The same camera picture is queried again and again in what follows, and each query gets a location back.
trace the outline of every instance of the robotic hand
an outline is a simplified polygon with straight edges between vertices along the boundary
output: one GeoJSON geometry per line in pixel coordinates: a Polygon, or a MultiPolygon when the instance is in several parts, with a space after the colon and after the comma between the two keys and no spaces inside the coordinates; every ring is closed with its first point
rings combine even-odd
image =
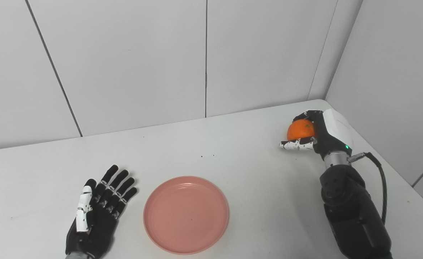
{"type": "Polygon", "coordinates": [[[75,220],[66,237],[66,259],[99,259],[109,250],[118,218],[138,191],[131,187],[134,184],[132,177],[118,188],[128,176],[126,170],[108,185],[117,171],[118,167],[113,165],[98,185],[95,180],[88,179],[83,187],[75,220]]]}
{"type": "Polygon", "coordinates": [[[350,125],[336,110],[307,110],[295,117],[293,122],[302,119],[311,122],[314,134],[300,134],[299,138],[282,141],[280,146],[290,150],[313,149],[325,162],[326,171],[320,177],[321,195],[339,249],[349,259],[392,259],[391,241],[384,227],[387,188],[381,164],[371,153],[351,156],[354,143],[349,132],[350,125]],[[365,156],[376,164],[381,173],[382,218],[366,191],[363,178],[351,166],[352,162],[365,156]]]}

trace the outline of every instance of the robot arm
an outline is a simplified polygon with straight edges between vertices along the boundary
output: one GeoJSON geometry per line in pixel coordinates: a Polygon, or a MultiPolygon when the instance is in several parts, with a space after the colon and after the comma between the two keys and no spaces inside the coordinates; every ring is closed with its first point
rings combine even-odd
{"type": "Polygon", "coordinates": [[[370,153],[351,157],[354,143],[350,125],[336,110],[307,110],[293,121],[299,119],[313,123],[314,135],[282,141],[280,146],[290,150],[314,149],[325,162],[326,171],[320,177],[321,195],[339,249],[349,259],[391,259],[384,211],[381,219],[364,180],[351,166],[363,156],[377,166],[379,162],[370,153]]]}

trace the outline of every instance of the orange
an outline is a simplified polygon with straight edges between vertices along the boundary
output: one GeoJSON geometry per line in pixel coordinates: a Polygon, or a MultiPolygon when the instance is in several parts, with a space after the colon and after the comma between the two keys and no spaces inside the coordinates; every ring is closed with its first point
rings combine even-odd
{"type": "Polygon", "coordinates": [[[293,121],[286,133],[286,138],[288,141],[313,136],[315,136],[313,123],[306,119],[293,121]]]}

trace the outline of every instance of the palm of robotic hand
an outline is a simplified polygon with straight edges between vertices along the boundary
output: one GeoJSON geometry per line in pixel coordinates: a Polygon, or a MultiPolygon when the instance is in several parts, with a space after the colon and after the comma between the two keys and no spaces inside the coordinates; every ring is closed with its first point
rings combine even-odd
{"type": "Polygon", "coordinates": [[[109,181],[118,171],[111,166],[98,185],[93,179],[85,184],[74,222],[66,237],[66,254],[78,253],[89,259],[101,258],[111,246],[112,238],[118,224],[118,218],[127,202],[137,193],[134,179],[123,170],[109,181]]]}

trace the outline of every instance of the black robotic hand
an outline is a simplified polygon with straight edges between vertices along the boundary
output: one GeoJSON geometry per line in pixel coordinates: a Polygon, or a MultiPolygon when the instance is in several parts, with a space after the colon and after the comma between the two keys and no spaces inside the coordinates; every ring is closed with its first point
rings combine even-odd
{"type": "Polygon", "coordinates": [[[118,218],[127,202],[137,193],[134,179],[123,170],[109,181],[118,171],[116,165],[106,172],[98,185],[89,179],[80,195],[77,215],[66,237],[66,254],[78,254],[83,258],[99,259],[108,250],[116,230],[118,218]]]}
{"type": "Polygon", "coordinates": [[[282,141],[280,147],[291,150],[313,149],[322,159],[331,151],[342,151],[351,156],[354,142],[349,133],[349,123],[336,110],[307,110],[293,121],[306,119],[313,123],[315,136],[282,141]]]}

